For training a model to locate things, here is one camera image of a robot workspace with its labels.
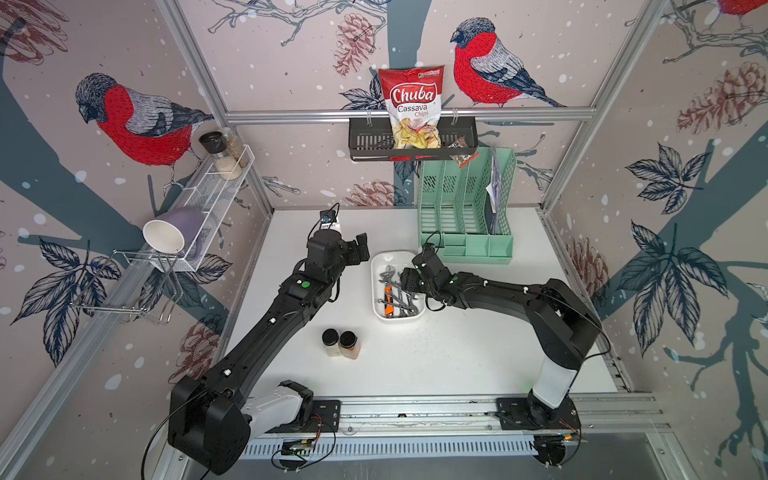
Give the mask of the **small snack packet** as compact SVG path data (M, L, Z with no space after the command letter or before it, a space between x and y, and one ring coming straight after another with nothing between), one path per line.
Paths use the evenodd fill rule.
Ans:
M459 149L468 149L469 146L465 140L464 137L459 137L456 139L453 143L449 145L449 148L454 150L454 153L450 155L450 158L454 161L454 163L458 166L459 169L464 168L469 162L471 162L473 159L478 157L478 153L476 151L472 151L470 153L457 153L457 150Z

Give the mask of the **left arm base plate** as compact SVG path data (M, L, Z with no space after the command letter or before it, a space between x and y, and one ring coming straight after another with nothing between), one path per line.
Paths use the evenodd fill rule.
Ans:
M287 424L268 430L269 434L298 434L316 433L318 430L332 428L336 432L339 428L341 401L313 400L311 404L300 408L298 417Z

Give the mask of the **clear glass jar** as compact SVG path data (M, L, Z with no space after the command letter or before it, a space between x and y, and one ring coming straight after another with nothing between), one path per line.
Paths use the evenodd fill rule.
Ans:
M245 168L249 163L249 157L245 153L245 145L240 137L230 127L223 127L221 133L226 143L228 153L238 161L241 168Z

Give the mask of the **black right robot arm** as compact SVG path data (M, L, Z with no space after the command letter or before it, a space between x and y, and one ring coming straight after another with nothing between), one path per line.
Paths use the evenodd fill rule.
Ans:
M563 422L571 387L603 334L599 320L564 281L524 285L453 273L428 243L403 269L400 284L442 308L487 310L530 324L544 360L523 406L512 407L502 418L528 430Z

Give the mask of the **white plastic storage box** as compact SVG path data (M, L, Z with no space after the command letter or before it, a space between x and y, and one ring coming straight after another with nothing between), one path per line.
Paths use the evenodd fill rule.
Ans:
M401 274L412 266L414 252L382 252L371 260L372 306L375 316L387 324L419 319L426 312L424 296L401 289Z

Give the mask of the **black lid white jar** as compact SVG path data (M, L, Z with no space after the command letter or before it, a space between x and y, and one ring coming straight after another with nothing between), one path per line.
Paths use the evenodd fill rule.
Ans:
M224 135L219 131L207 132L199 137L199 142L213 157L216 174L227 181L237 180L242 176L239 160L228 150Z

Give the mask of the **green plastic file organizer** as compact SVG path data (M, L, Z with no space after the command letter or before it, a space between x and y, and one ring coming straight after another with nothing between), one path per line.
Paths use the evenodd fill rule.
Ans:
M498 230L487 231L485 207L489 183L490 147L477 149L478 157L459 169L452 160L429 161L422 167L418 201L419 243L438 247L447 263L508 264L514 238L506 209L517 170L513 150L496 148L501 189Z

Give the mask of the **black lid orange spice jar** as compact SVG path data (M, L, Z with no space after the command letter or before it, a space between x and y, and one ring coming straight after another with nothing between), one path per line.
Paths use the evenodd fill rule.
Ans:
M360 340L353 331L344 331L339 337L339 348L341 354L349 359L355 360L360 353Z

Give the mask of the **purple white paper cup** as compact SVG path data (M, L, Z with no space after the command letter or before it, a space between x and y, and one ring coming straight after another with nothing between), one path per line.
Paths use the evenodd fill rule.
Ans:
M145 242L163 254L179 254L200 232L205 214L195 207L179 207L149 220L142 227Z

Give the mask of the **orange handled adjustable wrench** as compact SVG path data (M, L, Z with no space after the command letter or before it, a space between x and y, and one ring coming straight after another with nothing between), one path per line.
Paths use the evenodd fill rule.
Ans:
M384 287L383 298L379 299L378 303L384 308L385 318L410 318L419 313L417 300L415 293Z

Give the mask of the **red Chuba chips bag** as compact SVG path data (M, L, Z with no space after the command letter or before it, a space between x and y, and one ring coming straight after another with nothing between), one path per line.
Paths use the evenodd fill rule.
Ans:
M444 67L380 69L394 149L437 149Z

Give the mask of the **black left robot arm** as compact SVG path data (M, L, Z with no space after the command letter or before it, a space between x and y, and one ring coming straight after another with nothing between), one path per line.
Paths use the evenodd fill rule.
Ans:
M346 241L321 229L307 241L307 257L281 282L264 316L200 378L183 377L169 405L168 444L213 474L227 472L251 437L243 413L247 395L293 335L331 301L344 269L370 259L365 233Z

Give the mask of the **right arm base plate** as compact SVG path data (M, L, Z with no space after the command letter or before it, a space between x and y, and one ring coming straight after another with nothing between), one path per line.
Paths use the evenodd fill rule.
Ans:
M495 416L502 430L534 431L567 429L576 431L581 421L573 400L566 395L557 408L550 408L532 395L499 397Z

